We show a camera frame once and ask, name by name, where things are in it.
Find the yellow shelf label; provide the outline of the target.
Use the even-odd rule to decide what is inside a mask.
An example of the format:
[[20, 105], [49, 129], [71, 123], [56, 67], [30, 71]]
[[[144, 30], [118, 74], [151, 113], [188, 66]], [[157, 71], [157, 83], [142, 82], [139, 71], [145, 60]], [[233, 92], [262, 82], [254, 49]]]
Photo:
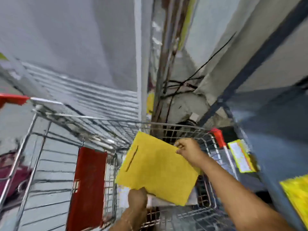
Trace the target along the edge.
[[255, 163], [253, 163], [252, 156], [244, 140], [235, 140], [229, 142], [227, 145], [240, 173], [257, 172], [257, 167]]

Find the person's right hand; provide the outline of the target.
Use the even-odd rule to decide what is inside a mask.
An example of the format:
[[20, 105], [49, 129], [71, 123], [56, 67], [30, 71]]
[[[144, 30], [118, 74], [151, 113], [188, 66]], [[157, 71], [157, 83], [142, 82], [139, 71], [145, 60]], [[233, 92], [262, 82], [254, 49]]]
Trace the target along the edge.
[[202, 163], [206, 157], [201, 150], [197, 141], [193, 138], [184, 138], [186, 140], [186, 152], [182, 155], [192, 166], [201, 168]]

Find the brown upright pole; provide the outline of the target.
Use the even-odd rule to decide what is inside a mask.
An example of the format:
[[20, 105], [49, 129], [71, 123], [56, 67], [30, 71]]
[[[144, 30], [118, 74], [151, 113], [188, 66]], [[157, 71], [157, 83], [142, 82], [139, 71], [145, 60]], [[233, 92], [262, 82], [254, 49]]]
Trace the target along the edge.
[[171, 55], [176, 42], [176, 35], [185, 0], [168, 0], [162, 29], [162, 45], [160, 48], [159, 66], [156, 73], [155, 99], [153, 104], [152, 122], [157, 123], [162, 109], [161, 96], [165, 90]]

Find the person's left hand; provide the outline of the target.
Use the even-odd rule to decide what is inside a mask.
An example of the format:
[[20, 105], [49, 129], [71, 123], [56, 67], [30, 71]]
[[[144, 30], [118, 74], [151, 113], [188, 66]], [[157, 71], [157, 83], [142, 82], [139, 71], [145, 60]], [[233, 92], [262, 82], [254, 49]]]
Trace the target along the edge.
[[148, 203], [148, 197], [130, 197], [130, 191], [128, 194], [128, 205], [130, 209], [145, 210]]

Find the white packet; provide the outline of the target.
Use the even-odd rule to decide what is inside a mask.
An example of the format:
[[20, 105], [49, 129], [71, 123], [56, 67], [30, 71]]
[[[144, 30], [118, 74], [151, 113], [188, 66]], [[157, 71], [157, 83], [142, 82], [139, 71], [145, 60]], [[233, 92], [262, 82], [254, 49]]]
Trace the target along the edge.
[[[130, 189], [128, 187], [123, 187], [120, 186], [117, 189], [117, 195], [119, 195], [119, 202], [117, 204], [119, 205], [120, 208], [128, 208], [128, 194], [129, 194]], [[147, 195], [148, 197], [148, 203], [147, 203], [147, 208], [150, 207], [167, 207], [167, 206], [175, 206], [175, 204], [167, 202], [165, 200], [159, 199], [155, 196], [152, 196], [150, 194]], [[198, 199], [197, 199], [197, 190], [194, 187], [190, 193], [190, 196], [188, 198], [188, 201], [186, 205], [197, 205], [198, 204]]]

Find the person's right forearm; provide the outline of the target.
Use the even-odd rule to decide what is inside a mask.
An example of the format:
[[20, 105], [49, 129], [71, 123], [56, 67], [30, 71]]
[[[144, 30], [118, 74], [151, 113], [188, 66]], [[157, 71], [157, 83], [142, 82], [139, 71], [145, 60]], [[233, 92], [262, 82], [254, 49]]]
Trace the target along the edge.
[[295, 231], [278, 212], [204, 152], [199, 152], [192, 162], [207, 175], [237, 231]]

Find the yellow strip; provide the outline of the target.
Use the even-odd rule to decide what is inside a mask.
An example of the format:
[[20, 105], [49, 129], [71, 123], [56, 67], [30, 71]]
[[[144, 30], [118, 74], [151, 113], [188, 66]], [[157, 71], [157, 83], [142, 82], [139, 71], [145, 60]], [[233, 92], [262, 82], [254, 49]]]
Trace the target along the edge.
[[189, 3], [187, 4], [187, 10], [185, 13], [185, 19], [181, 29], [178, 50], [183, 50], [186, 44], [198, 1], [199, 0], [189, 0]]

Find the blue-grey metal shelf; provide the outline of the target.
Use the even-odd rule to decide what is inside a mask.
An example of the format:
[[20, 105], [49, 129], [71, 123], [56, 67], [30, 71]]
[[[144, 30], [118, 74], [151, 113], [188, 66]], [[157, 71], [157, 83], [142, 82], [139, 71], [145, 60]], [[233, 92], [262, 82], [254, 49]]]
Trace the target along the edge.
[[259, 0], [211, 71], [215, 101], [233, 120], [276, 209], [307, 231], [280, 182], [308, 174], [308, 0]]

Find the red plastic cart seat flap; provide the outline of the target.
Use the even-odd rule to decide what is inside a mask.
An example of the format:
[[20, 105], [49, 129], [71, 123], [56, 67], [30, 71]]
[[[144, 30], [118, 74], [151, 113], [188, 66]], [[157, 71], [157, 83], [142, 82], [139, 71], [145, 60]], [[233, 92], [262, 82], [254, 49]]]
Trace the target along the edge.
[[103, 224], [106, 163], [107, 152], [79, 148], [66, 231]]

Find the yellow cleaning cloth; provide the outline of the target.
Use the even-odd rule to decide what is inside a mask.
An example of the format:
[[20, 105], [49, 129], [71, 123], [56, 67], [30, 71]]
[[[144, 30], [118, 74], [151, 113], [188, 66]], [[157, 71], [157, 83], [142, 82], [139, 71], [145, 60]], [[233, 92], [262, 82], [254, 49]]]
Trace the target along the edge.
[[130, 189], [145, 188], [159, 199], [185, 206], [201, 171], [176, 151], [177, 147], [138, 131], [115, 183]]

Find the yellow packets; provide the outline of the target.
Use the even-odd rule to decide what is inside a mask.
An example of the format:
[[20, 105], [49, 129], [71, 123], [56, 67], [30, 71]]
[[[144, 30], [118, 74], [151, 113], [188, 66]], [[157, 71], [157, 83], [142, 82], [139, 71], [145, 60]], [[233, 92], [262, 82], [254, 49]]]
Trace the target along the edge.
[[308, 174], [286, 179], [280, 185], [308, 230]]

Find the person's left forearm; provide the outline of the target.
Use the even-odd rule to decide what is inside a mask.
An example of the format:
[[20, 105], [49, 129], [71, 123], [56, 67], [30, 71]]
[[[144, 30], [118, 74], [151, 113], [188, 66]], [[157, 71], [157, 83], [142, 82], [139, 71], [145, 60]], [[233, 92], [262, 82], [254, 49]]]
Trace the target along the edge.
[[139, 231], [146, 216], [147, 209], [129, 207], [123, 212], [120, 219], [109, 228], [109, 231]]

